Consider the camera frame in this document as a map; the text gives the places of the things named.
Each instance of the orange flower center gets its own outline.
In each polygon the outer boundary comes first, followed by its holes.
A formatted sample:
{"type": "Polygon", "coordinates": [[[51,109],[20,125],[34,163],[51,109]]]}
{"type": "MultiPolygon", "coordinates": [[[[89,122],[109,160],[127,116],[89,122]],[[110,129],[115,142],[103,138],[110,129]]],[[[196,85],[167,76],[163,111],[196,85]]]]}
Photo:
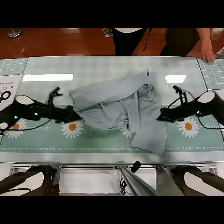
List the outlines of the orange flower center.
{"type": "Polygon", "coordinates": [[[185,124],[185,128],[186,128],[188,131],[192,130],[192,124],[190,124],[190,123],[186,123],[186,124],[185,124]]]}
{"type": "Polygon", "coordinates": [[[76,129],[76,124],[70,124],[70,125],[69,125],[69,129],[70,129],[71,131],[74,131],[74,130],[76,129]]]}
{"type": "Polygon", "coordinates": [[[19,129],[19,124],[14,124],[13,126],[12,126],[12,129],[19,129]]]}

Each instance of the gray cloth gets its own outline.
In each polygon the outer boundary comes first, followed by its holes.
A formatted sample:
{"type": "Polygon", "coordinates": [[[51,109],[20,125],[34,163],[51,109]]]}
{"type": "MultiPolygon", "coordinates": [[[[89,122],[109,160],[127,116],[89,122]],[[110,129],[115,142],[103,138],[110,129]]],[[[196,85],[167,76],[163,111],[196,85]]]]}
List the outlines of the gray cloth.
{"type": "Polygon", "coordinates": [[[133,147],[164,153],[166,128],[156,120],[161,102],[148,70],[82,87],[70,92],[70,96],[74,111],[87,125],[101,130],[130,129],[133,147]]]}

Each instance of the white shirt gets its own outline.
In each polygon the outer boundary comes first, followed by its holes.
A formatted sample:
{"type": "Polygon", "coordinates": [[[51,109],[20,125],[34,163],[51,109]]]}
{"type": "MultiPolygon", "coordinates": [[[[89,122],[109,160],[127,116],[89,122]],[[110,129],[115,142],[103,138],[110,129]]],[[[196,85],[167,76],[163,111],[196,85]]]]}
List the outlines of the white shirt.
{"type": "Polygon", "coordinates": [[[142,28],[115,28],[115,29],[122,32],[122,33],[133,33],[137,30],[142,29],[142,28]]]}

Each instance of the person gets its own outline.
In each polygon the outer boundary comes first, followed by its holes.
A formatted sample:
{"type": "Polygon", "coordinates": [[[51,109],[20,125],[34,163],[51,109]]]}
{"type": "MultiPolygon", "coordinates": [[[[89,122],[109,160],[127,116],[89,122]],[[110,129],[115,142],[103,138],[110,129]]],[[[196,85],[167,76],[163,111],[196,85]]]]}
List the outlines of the person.
{"type": "Polygon", "coordinates": [[[186,57],[200,39],[202,59],[214,62],[210,28],[168,28],[160,56],[186,57]]]}
{"type": "MultiPolygon", "coordinates": [[[[103,28],[104,33],[110,28],[103,28]]],[[[112,28],[116,56],[131,56],[141,41],[146,28],[112,28]]]]}

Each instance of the person's leg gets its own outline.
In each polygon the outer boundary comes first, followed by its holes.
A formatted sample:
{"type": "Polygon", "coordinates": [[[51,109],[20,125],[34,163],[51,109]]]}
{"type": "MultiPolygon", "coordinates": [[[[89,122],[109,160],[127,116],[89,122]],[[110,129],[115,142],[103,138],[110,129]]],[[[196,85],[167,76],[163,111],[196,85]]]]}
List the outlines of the person's leg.
{"type": "Polygon", "coordinates": [[[133,33],[122,33],[112,29],[116,56],[131,56],[142,39],[146,28],[142,28],[133,33]]]}
{"type": "Polygon", "coordinates": [[[168,28],[160,56],[186,57],[200,40],[196,28],[168,28]]]}

